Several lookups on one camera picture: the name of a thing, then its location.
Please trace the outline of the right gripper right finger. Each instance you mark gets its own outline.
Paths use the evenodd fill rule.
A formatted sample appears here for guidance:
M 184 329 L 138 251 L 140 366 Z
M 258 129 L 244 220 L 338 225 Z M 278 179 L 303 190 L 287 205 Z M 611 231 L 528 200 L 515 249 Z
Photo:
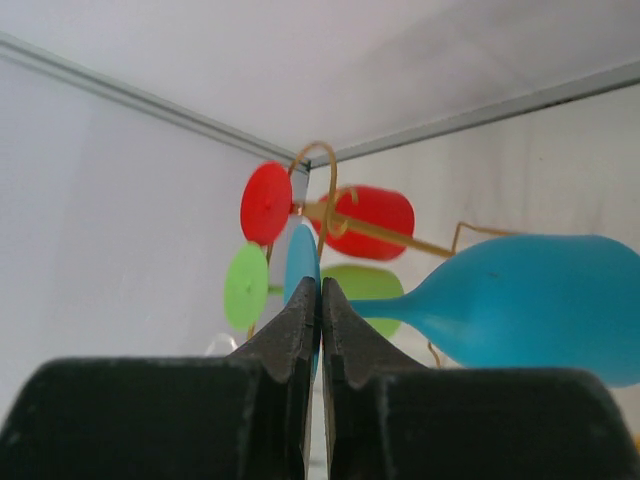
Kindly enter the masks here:
M 322 287 L 333 479 L 635 479 L 639 454 L 593 375 L 432 369 L 378 334 L 339 284 Z

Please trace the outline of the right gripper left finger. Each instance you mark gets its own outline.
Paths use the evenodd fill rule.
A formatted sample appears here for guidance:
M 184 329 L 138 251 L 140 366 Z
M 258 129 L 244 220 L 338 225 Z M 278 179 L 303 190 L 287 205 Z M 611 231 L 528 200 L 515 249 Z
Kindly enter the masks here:
M 61 358 L 1 429 L 5 479 L 303 479 L 316 283 L 222 357 Z

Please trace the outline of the cyan plastic wine glass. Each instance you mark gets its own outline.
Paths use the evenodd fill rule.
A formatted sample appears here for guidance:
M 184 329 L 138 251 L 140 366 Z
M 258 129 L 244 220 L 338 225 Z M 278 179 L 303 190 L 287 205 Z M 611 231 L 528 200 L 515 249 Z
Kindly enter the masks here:
M 616 388 L 639 381 L 639 255 L 608 237 L 487 240 L 407 294 L 347 304 L 412 326 L 467 368 L 576 368 Z

